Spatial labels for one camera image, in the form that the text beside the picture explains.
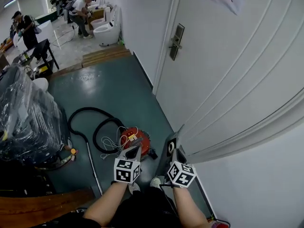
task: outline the door lock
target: door lock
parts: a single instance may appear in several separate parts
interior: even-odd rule
[[[181,24],[178,24],[175,35],[173,38],[171,38],[172,45],[169,48],[171,48],[170,57],[172,58],[173,61],[176,58],[178,50],[182,49],[181,38],[184,33],[184,30],[185,27],[183,27]]]

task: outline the plastic wrap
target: plastic wrap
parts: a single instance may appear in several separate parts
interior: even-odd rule
[[[55,155],[64,145],[64,112],[18,65],[0,86],[0,159],[35,165]]]

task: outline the ceiling light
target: ceiling light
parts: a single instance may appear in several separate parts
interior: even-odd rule
[[[6,5],[4,5],[4,8],[8,7],[10,4],[14,3],[15,1],[17,1],[17,0],[12,0],[12,1],[10,1],[10,2],[7,3]]]

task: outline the toilet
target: toilet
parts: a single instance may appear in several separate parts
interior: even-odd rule
[[[94,36],[100,46],[109,46],[118,42],[121,30],[119,17],[119,8],[116,8],[111,22],[94,29]]]
[[[36,78],[33,80],[33,83],[54,100],[53,96],[48,92],[48,81],[46,78]]]
[[[110,7],[106,7],[104,11],[104,17],[102,19],[96,19],[91,22],[93,29],[96,29],[106,23],[109,23],[113,18],[113,14],[115,13],[115,10],[116,10],[116,6],[112,9],[112,11]]]

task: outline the green floor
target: green floor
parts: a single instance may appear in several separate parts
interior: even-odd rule
[[[161,155],[165,139],[172,132],[133,56],[91,66],[55,78],[50,82],[48,91],[53,95],[55,101],[65,108],[68,118],[81,107],[97,107],[119,118],[126,127],[137,126],[148,132],[151,145],[158,156]],[[94,147],[92,141],[95,128],[104,119],[105,117],[99,113],[79,113],[75,117],[72,127],[88,137],[96,172],[105,192],[113,180],[115,156],[109,156],[106,160],[101,159],[101,153]],[[103,127],[97,136],[99,145],[102,146],[101,138],[103,136],[115,139],[116,129],[114,124]],[[80,136],[73,134],[71,139],[74,148],[79,150],[76,161],[48,174],[57,192],[68,192],[91,186],[98,197],[99,192],[92,174],[85,141]],[[147,187],[154,177],[158,161],[159,158],[155,161],[147,158],[142,162],[142,173],[136,181],[142,189]],[[190,191],[200,209],[207,217],[210,216],[195,182],[191,185]]]

